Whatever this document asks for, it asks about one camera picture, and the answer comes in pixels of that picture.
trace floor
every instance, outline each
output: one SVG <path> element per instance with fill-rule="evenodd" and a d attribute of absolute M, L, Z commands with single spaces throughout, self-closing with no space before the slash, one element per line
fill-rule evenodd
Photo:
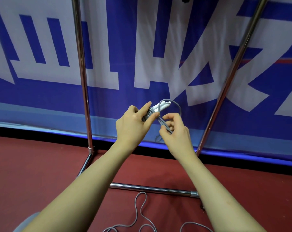
<path fill-rule="evenodd" d="M 0 231 L 13 231 L 25 218 L 42 210 L 75 179 L 87 154 L 87 148 L 82 147 L 0 137 Z M 207 168 L 268 232 L 292 231 L 292 176 L 215 165 Z M 139 155 L 125 161 L 114 182 L 194 190 L 176 160 Z M 109 189 L 89 231 L 132 223 L 136 194 Z M 143 212 L 158 232 L 179 231 L 187 221 L 211 227 L 199 199 L 148 196 Z M 143 201 L 141 196 L 138 207 Z M 119 231 L 137 231 L 145 222 L 139 217 L 135 226 Z M 206 230 L 186 225 L 183 231 Z"/>

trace backdrop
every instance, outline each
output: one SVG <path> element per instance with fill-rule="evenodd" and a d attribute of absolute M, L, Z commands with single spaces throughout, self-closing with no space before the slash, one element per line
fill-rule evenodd
<path fill-rule="evenodd" d="M 81 0 L 93 134 L 170 98 L 197 146 L 257 3 Z M 86 133 L 71 0 L 0 0 L 5 125 Z M 292 0 L 268 1 L 206 147 L 292 160 Z"/>

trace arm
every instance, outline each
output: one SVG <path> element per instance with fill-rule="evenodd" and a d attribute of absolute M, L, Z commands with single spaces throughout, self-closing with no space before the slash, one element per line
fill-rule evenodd
<path fill-rule="evenodd" d="M 265 231 L 198 159 L 179 114 L 170 113 L 163 119 L 171 119 L 167 124 L 174 132 L 170 135 L 162 126 L 160 135 L 196 187 L 214 230 Z"/>
<path fill-rule="evenodd" d="M 159 115 L 152 114 L 142 122 L 150 105 L 140 110 L 129 107 L 116 122 L 117 141 L 43 209 L 25 232 L 88 230 L 117 171 Z"/>

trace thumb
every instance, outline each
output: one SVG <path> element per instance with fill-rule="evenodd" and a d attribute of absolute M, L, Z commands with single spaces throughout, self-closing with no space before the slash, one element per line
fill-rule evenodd
<path fill-rule="evenodd" d="M 159 115 L 160 113 L 156 112 L 156 113 L 151 114 L 150 117 L 148 117 L 148 119 L 144 123 L 144 126 L 146 127 L 147 130 L 150 128 L 152 123 L 155 121 L 156 118 L 158 118 Z"/>
<path fill-rule="evenodd" d="M 159 134 L 163 138 L 164 142 L 166 142 L 166 140 L 170 137 L 170 133 L 166 130 L 166 127 L 164 125 L 161 126 Z"/>

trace metal frame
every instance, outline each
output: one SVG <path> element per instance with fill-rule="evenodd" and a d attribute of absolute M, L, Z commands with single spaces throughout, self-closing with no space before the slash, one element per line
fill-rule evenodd
<path fill-rule="evenodd" d="M 217 103 L 215 105 L 215 108 L 212 112 L 212 115 L 210 116 L 210 119 L 208 121 L 208 124 L 206 126 L 206 129 L 203 133 L 203 136 L 202 136 L 202 139 L 200 141 L 200 144 L 198 145 L 198 149 L 196 150 L 196 154 L 197 156 L 200 155 L 201 151 L 202 151 L 202 148 L 204 147 L 205 143 L 206 143 L 206 140 L 207 140 L 207 137 L 210 133 L 210 130 L 215 122 L 215 119 L 218 115 L 218 112 L 222 106 L 222 103 L 224 101 L 224 98 L 226 96 L 226 94 L 228 93 L 229 91 L 229 88 L 230 88 L 230 85 L 232 84 L 232 81 L 233 81 L 233 78 L 236 74 L 236 71 L 241 63 L 241 60 L 244 56 L 244 53 L 248 47 L 248 43 L 253 35 L 253 32 L 255 30 L 255 27 L 258 23 L 258 20 L 260 19 L 260 16 L 262 14 L 262 11 L 265 7 L 267 3 L 267 0 L 259 0 L 259 3 L 256 7 L 256 10 L 252 16 L 252 18 L 250 19 L 250 22 L 248 23 L 248 26 L 247 26 L 247 29 L 245 31 L 245 34 L 243 36 L 243 39 L 241 40 L 241 45 L 237 51 L 237 54 L 232 62 L 232 65 L 231 65 L 231 69 L 230 69 L 230 72 L 227 76 L 227 78 L 225 79 L 225 82 L 224 82 L 224 85 L 221 89 L 221 92 L 218 96 L 218 99 L 217 99 Z"/>
<path fill-rule="evenodd" d="M 260 18 L 262 10 L 266 5 L 267 0 L 260 0 L 259 4 L 256 8 L 256 11 L 251 18 L 251 21 L 248 24 L 246 33 L 243 37 L 241 46 L 237 52 L 237 55 L 232 63 L 232 69 L 225 81 L 225 84 L 221 90 L 221 93 L 218 97 L 217 104 L 215 109 L 210 117 L 208 122 L 207 128 L 204 132 L 202 137 L 201 143 L 198 147 L 197 154 L 201 152 L 203 148 L 207 136 L 210 132 L 210 129 L 215 121 L 215 118 L 218 114 L 218 111 L 222 105 L 223 99 L 231 85 L 233 77 L 239 67 L 241 59 L 244 55 L 245 50 L 247 49 L 248 42 L 253 34 L 253 31 L 256 27 L 256 24 Z M 85 107 L 85 118 L 86 118 L 86 127 L 87 127 L 87 138 L 88 138 L 88 148 L 89 148 L 89 155 L 83 164 L 78 176 L 89 166 L 94 156 L 94 147 L 92 144 L 92 132 L 91 132 L 91 121 L 90 121 L 90 111 L 89 111 L 89 99 L 88 99 L 88 86 L 87 86 L 87 76 L 86 76 L 86 66 L 85 66 L 85 54 L 84 54 L 84 45 L 83 45 L 83 36 L 82 36 L 82 26 L 81 26 L 81 15 L 80 15 L 80 0 L 72 0 L 72 7 L 73 7 L 73 15 L 74 15 L 74 25 L 75 25 L 75 34 L 76 34 L 76 42 L 77 42 L 77 51 L 78 51 L 78 59 L 80 65 L 80 78 L 83 90 L 83 98 L 84 98 L 84 107 Z M 178 196 L 187 196 L 187 197 L 194 197 L 199 198 L 197 191 L 181 191 L 181 190 L 174 190 L 174 189 L 166 189 L 166 188 L 157 188 L 157 187 L 147 187 L 147 186 L 137 186 L 137 185 L 129 185 L 129 184 L 122 184 L 122 183 L 111 183 L 110 188 L 113 189 L 122 189 L 122 190 L 133 190 L 133 191 L 145 191 L 149 193 L 160 193 L 160 194 L 167 194 L 167 195 L 178 195 Z"/>

